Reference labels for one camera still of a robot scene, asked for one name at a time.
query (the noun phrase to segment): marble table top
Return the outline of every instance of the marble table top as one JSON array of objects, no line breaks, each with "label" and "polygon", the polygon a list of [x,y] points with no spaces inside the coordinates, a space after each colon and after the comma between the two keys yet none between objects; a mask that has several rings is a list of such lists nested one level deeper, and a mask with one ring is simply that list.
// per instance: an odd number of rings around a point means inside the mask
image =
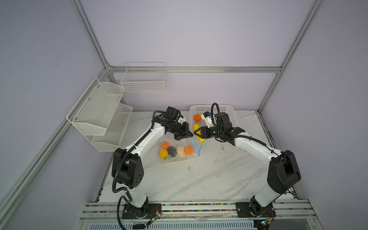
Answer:
[{"label": "marble table top", "polygon": [[[189,111],[182,111],[182,115],[190,119]],[[254,110],[236,111],[236,115],[242,129],[269,144]],[[132,112],[120,148],[134,142],[147,129],[151,119],[152,112]],[[144,177],[140,185],[151,202],[250,199],[266,184],[268,167],[260,160],[243,149],[213,138],[204,142],[198,157],[161,163],[158,151],[165,136],[142,159]],[[200,142],[196,138],[194,140],[200,147]],[[112,192],[111,170],[112,166],[99,202],[117,202],[123,194]],[[292,198],[292,195],[280,198]]]}]

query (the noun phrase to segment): slotted vent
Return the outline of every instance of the slotted vent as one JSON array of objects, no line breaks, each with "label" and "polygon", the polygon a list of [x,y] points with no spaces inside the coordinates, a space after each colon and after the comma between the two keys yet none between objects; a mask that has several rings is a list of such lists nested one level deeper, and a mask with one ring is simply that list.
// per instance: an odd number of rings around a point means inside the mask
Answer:
[{"label": "slotted vent", "polygon": [[[124,228],[132,229],[134,224],[140,222],[122,222]],[[158,221],[153,223],[148,227],[148,229],[197,229],[197,230],[207,230],[207,229],[219,229],[219,230],[247,230],[247,229],[257,229],[253,227],[254,222],[252,220],[235,220],[235,221],[219,221],[219,220],[209,220],[209,221]],[[91,223],[90,228],[94,229],[120,229],[117,222],[95,222]]]}]

